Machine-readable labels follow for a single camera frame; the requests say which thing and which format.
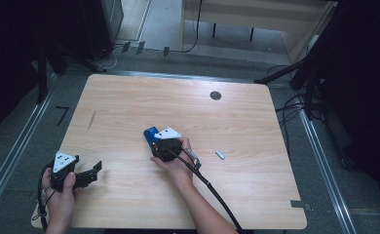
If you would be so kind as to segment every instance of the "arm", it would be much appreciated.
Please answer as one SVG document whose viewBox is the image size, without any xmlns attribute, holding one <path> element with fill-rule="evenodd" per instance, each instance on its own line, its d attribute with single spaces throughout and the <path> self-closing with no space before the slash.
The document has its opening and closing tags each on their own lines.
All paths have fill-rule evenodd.
<svg viewBox="0 0 380 234">
<path fill-rule="evenodd" d="M 58 193 L 54 192 L 51 188 L 50 177 L 52 171 L 51 168 L 48 168 L 44 172 L 42 179 L 42 187 L 46 188 L 47 199 L 51 197 L 47 204 L 49 221 L 46 233 L 61 234 L 66 233 L 69 230 L 72 215 L 74 214 L 75 197 L 72 188 L 75 184 L 75 174 L 68 174 L 63 183 L 62 193 Z"/>
<path fill-rule="evenodd" d="M 181 138 L 180 140 L 183 148 L 191 148 L 188 138 Z M 184 152 L 180 153 L 180 157 L 193 164 Z M 234 227 L 211 206 L 194 186 L 193 173 L 182 162 L 175 159 L 164 163 L 156 157 L 152 157 L 151 160 L 168 172 L 171 182 L 183 198 L 200 234 L 237 233 Z"/>
</svg>

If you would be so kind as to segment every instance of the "metal frame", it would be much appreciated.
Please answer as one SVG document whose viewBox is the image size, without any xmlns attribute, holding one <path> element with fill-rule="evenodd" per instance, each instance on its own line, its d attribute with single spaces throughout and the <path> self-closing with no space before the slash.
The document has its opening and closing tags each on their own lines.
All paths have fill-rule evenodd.
<svg viewBox="0 0 380 234">
<path fill-rule="evenodd" d="M 7 158 L 0 168 L 0 196 L 2 191 L 4 190 L 6 184 L 8 183 L 9 178 L 11 177 L 15 167 L 18 164 L 20 156 L 22 155 L 23 150 L 31 139 L 35 129 L 38 126 L 42 116 L 44 115 L 45 110 L 47 109 L 51 97 L 53 95 L 53 90 L 57 85 L 57 76 L 55 74 L 52 75 L 49 87 L 51 87 L 50 91 L 44 98 L 44 100 L 37 104 L 32 111 L 31 116 L 20 132 L 18 139 L 15 141 L 15 144 L 11 148 Z"/>
<path fill-rule="evenodd" d="M 317 159 L 320 171 L 323 176 L 323 181 L 326 186 L 332 201 L 333 208 L 338 216 L 339 223 L 344 233 L 357 233 L 357 229 L 352 221 L 348 206 L 345 203 L 345 199 L 342 196 L 341 191 L 336 183 L 335 177 L 330 169 L 330 166 L 326 160 L 326 156 L 323 152 L 323 147 L 319 141 L 314 124 L 308 119 L 304 110 L 300 111 L 300 118 L 311 142 L 312 149 L 314 150 L 315 157 Z"/>
</svg>

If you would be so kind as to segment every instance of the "wooden table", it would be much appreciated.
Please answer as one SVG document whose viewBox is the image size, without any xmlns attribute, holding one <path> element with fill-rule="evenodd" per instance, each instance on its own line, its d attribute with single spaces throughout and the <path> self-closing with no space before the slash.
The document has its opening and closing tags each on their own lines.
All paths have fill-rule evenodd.
<svg viewBox="0 0 380 234">
<path fill-rule="evenodd" d="M 182 0 L 180 50 L 184 21 L 197 20 L 199 4 L 200 0 Z M 333 2 L 322 0 L 204 0 L 200 21 L 278 30 L 290 61 L 296 62 L 324 29 L 333 9 Z"/>
<path fill-rule="evenodd" d="M 210 98 L 214 91 L 221 99 Z M 152 126 L 190 138 L 201 173 L 244 229 L 306 226 L 303 209 L 290 204 L 300 196 L 266 86 L 92 75 L 60 148 L 80 155 L 76 172 L 102 161 L 98 181 L 81 190 L 73 227 L 194 228 L 165 171 L 150 161 L 143 131 Z M 231 221 L 206 186 L 196 176 L 194 181 Z"/>
</svg>

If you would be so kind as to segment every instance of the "table top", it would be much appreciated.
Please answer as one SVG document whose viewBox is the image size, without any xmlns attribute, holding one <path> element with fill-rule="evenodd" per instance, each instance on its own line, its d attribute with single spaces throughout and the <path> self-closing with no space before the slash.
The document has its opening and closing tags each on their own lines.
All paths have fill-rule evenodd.
<svg viewBox="0 0 380 234">
<path fill-rule="evenodd" d="M 102 161 L 98 181 L 81 189 L 73 227 L 194 228 L 167 174 L 150 161 L 143 131 L 153 126 L 190 138 L 200 172 L 244 229 L 306 227 L 303 209 L 290 203 L 300 196 L 266 86 L 110 75 L 89 78 L 60 148 L 80 156 L 76 173 Z M 231 222 L 196 176 L 194 182 Z"/>
</svg>

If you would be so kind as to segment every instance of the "small metal object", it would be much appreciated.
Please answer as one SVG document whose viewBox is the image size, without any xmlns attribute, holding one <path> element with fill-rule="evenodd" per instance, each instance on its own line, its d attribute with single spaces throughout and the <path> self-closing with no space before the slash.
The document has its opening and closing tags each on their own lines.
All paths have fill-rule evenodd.
<svg viewBox="0 0 380 234">
<path fill-rule="evenodd" d="M 221 158 L 221 160 L 224 160 L 226 158 L 226 156 L 218 149 L 216 150 L 216 154 Z"/>
<path fill-rule="evenodd" d="M 202 164 L 200 163 L 200 160 L 199 158 L 197 157 L 197 155 L 195 153 L 193 153 L 193 150 L 189 149 L 189 148 L 183 148 L 183 150 L 186 152 L 186 154 L 193 158 L 193 160 L 196 161 L 195 165 L 194 165 L 194 169 L 196 170 L 199 170 L 201 167 L 202 167 Z"/>
</svg>

